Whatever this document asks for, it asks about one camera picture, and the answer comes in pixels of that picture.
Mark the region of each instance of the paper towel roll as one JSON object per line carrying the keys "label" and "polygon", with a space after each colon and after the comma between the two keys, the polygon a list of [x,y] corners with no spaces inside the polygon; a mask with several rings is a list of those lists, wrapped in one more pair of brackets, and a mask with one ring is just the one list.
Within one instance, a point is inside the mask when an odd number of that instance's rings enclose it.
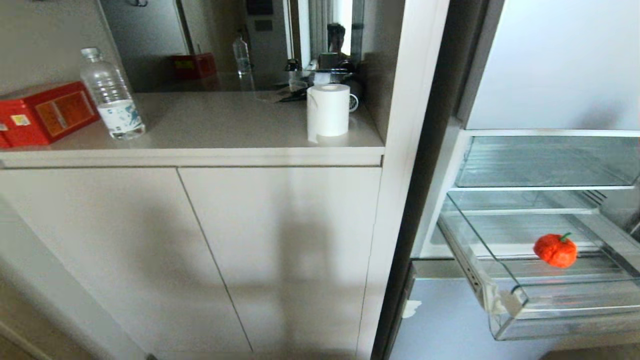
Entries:
{"label": "paper towel roll", "polygon": [[349,131],[349,87],[342,84],[314,85],[307,89],[307,135],[339,136]]}

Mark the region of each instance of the transparent crisper drawer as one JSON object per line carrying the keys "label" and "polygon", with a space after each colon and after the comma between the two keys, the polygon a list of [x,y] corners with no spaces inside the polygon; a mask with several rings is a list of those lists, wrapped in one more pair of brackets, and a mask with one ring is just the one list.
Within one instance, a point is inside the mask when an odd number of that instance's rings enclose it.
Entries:
{"label": "transparent crisper drawer", "polygon": [[623,186],[638,176],[638,138],[476,136],[456,186]]}
{"label": "transparent crisper drawer", "polygon": [[[477,193],[450,192],[438,224],[497,340],[640,329],[640,247],[596,201],[583,192],[493,192],[483,207]],[[538,259],[540,236],[568,232],[574,265]]]}

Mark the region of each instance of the small pumpkin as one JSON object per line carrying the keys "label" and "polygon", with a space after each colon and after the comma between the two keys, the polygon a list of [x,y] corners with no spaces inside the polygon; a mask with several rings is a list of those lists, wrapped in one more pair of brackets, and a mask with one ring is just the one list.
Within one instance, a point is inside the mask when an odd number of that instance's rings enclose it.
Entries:
{"label": "small pumpkin", "polygon": [[569,235],[546,234],[536,241],[533,252],[551,266],[568,268],[578,258],[578,246],[569,240]]}

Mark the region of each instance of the beige countertop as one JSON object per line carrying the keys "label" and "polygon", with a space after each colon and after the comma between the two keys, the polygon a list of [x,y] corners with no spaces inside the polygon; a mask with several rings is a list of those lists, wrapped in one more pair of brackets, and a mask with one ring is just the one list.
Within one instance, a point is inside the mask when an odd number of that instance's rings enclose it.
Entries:
{"label": "beige countertop", "polygon": [[265,92],[136,94],[147,133],[112,139],[101,121],[49,146],[0,151],[6,168],[92,166],[379,166],[384,144],[366,108],[342,136],[307,140],[305,101]]}

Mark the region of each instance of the refrigerator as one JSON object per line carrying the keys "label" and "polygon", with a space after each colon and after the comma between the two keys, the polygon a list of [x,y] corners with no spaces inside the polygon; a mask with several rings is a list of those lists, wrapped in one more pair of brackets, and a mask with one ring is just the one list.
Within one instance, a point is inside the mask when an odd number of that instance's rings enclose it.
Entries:
{"label": "refrigerator", "polygon": [[[451,1],[383,358],[539,359],[640,329],[639,97],[640,1]],[[566,233],[571,267],[534,253]]]}

